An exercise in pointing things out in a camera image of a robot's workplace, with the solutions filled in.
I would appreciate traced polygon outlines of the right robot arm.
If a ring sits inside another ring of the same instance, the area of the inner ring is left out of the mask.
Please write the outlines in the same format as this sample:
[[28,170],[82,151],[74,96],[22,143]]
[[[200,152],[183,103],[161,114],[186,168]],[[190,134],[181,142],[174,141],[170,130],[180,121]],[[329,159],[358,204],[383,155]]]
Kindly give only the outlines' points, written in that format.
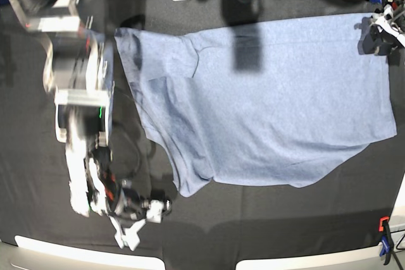
[[170,199],[143,197],[111,171],[113,46],[81,16],[80,0],[9,0],[20,24],[45,52],[44,90],[54,96],[55,133],[65,145],[70,204],[83,216],[109,217],[119,247],[137,248],[139,231],[160,223]]

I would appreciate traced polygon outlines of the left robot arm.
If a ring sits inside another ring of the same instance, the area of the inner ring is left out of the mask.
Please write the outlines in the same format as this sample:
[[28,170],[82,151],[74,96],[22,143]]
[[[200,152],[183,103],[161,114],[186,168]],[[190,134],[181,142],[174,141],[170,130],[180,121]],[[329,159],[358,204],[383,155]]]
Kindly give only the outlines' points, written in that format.
[[397,49],[404,49],[404,0],[393,0],[363,18],[358,44],[360,54],[388,56]]

